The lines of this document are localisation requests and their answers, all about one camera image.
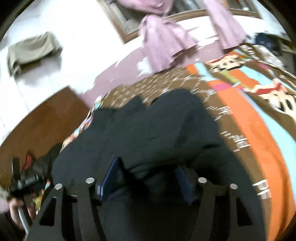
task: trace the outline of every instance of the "screw head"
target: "screw head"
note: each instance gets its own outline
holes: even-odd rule
[[[85,182],[90,184],[94,182],[94,179],[92,177],[89,177],[88,179],[85,180]]]
[[[230,184],[230,188],[235,190],[238,188],[238,186],[236,184],[232,183],[232,184]]]
[[[205,179],[204,177],[200,177],[200,178],[198,178],[198,181],[200,183],[206,183],[207,182],[207,179]]]
[[[63,185],[61,184],[61,183],[58,183],[58,184],[56,184],[55,186],[54,186],[54,188],[56,189],[56,190],[59,190],[59,189],[61,189],[63,187]]]

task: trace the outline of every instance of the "window frame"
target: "window frame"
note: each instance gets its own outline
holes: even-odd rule
[[[253,4],[252,0],[245,0],[248,2],[249,5],[251,5],[254,9],[257,10],[257,12],[251,12],[251,11],[245,11],[242,9],[229,9],[229,11],[233,15],[239,15],[239,16],[247,16],[247,17],[253,17],[253,18],[259,18],[262,19],[260,14],[258,13],[258,9],[256,6]],[[97,0],[97,2],[101,5],[102,9],[106,13],[107,17],[111,20],[112,24],[114,25],[115,29],[119,33],[122,41],[124,43],[127,43],[136,37],[138,37],[139,29],[136,29],[132,31],[131,33],[126,34],[124,32],[124,29],[121,27],[120,22],[117,18],[117,16],[113,13],[113,11],[109,8],[108,4],[105,2],[105,0]],[[208,16],[207,10],[206,9],[199,9],[199,10],[192,10],[192,11],[186,11],[186,12],[181,12],[177,13],[174,15],[167,16],[168,19],[173,20],[173,21],[182,21],[182,20],[187,20],[191,18],[198,18],[198,17],[204,17]]]

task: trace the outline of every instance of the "cartoon monkey face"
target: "cartoon monkey face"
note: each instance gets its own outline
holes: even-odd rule
[[[238,55],[235,54],[226,54],[220,59],[215,59],[206,62],[209,66],[211,66],[210,72],[216,73],[222,70],[232,70],[240,68],[246,61],[237,60]]]

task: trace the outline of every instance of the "wooden headboard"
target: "wooden headboard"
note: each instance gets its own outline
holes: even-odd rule
[[[11,180],[13,156],[25,163],[27,151],[39,157],[63,142],[85,119],[88,107],[67,87],[26,116],[0,146],[0,185]]]

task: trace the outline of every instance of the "beige cloth cover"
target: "beige cloth cover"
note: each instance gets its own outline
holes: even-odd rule
[[[43,57],[60,54],[62,50],[62,46],[50,32],[11,45],[7,54],[9,75],[19,76],[39,64]]]

